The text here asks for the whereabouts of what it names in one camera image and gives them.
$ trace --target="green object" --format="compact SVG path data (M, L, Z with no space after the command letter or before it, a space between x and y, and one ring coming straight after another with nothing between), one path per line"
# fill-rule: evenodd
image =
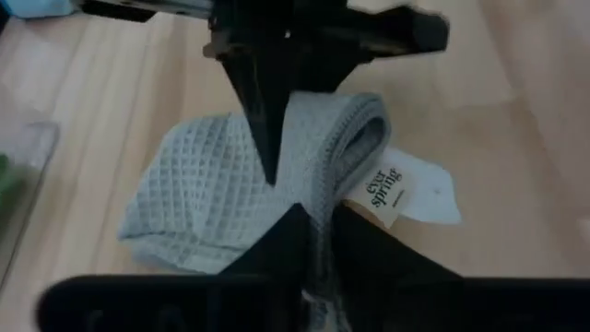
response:
M0 154L0 222L14 211L24 189L23 173L10 165L6 155Z

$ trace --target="printed label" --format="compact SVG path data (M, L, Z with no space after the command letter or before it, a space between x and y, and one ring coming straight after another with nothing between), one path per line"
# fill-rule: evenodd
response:
M370 222L389 229L409 201L411 184L408 172L380 160L347 195L345 204Z

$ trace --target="wooden table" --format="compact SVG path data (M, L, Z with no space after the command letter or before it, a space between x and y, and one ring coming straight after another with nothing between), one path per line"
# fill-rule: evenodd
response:
M589 277L590 5L417 2L451 19L448 52L375 62L341 88L381 93L392 144L454 177L463 224L401 219L395 235L464 275ZM201 55L207 40L206 22L169 15L7 25L0 79L62 136L0 297L0 330L30 330L36 297L58 279L156 272L115 233L173 125L240 109Z

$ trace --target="plastic container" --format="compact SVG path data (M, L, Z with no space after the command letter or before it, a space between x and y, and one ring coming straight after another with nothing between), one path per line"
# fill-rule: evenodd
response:
M69 15L74 11L70 0L0 0L6 11L18 18L46 18Z
M26 229L58 129L47 114L16 101L0 86L0 281Z

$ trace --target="dish towel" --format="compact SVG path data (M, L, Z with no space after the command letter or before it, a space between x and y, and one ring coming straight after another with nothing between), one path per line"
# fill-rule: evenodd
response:
M330 243L333 209L383 152L391 133L374 94L294 92L277 183L266 183L243 115L194 119L164 138L130 202L119 238L138 260L217 274L301 203L311 216L312 329L349 329Z

